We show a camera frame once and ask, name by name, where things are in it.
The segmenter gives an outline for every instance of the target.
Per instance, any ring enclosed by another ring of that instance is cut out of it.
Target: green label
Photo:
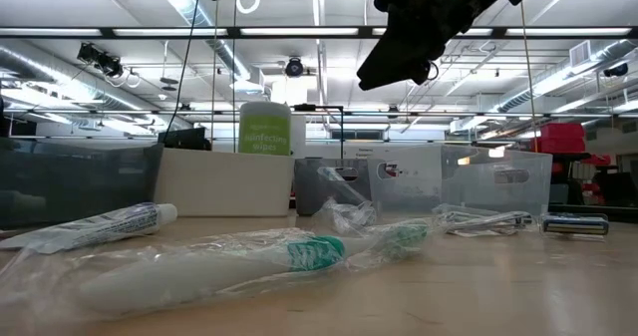
[[[332,236],[315,236],[305,242],[288,244],[290,271],[314,271],[343,260],[343,242]]]
[[[272,116],[241,117],[239,152],[290,156],[290,122]]]

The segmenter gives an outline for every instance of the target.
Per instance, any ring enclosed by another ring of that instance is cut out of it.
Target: white cap
[[[158,224],[166,225],[177,220],[177,208],[173,204],[158,205]]]

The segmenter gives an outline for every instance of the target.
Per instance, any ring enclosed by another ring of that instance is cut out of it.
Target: ventilation duct
[[[534,98],[562,88],[593,71],[609,69],[630,59],[628,56],[638,47],[637,40],[586,41],[570,51],[570,58],[532,78]],[[529,83],[525,83],[501,98],[491,113],[507,113],[532,99]],[[488,120],[488,117],[471,117],[451,124],[451,132],[466,131]]]
[[[157,106],[140,99],[123,89],[111,86],[104,80],[76,68],[49,53],[25,42],[4,40],[0,42],[0,68],[31,71],[32,75],[46,77],[44,82],[61,86],[71,97],[83,99],[102,98],[106,108],[123,110],[154,110]],[[166,123],[170,116],[159,116]],[[175,118],[176,129],[189,129],[192,125]]]
[[[167,0],[170,5],[179,13],[181,18],[190,25],[196,0]],[[199,0],[197,12],[195,13],[195,27],[215,27],[214,20],[210,18],[202,8],[202,0]],[[206,40],[206,44],[212,50],[229,71],[232,76],[234,70],[235,91],[244,93],[261,93],[263,92],[263,74],[259,69],[245,63],[237,53],[223,40]]]

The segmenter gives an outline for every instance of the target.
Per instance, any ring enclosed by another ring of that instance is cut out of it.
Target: white box
[[[286,216],[291,157],[164,149],[156,203],[179,216]]]

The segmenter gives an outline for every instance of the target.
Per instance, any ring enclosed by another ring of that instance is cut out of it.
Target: wooden table
[[[289,227],[308,219],[181,218],[158,236]],[[127,240],[118,247],[143,244]],[[635,335],[638,226],[607,242],[432,237],[378,269],[207,306],[88,325],[83,335]]]

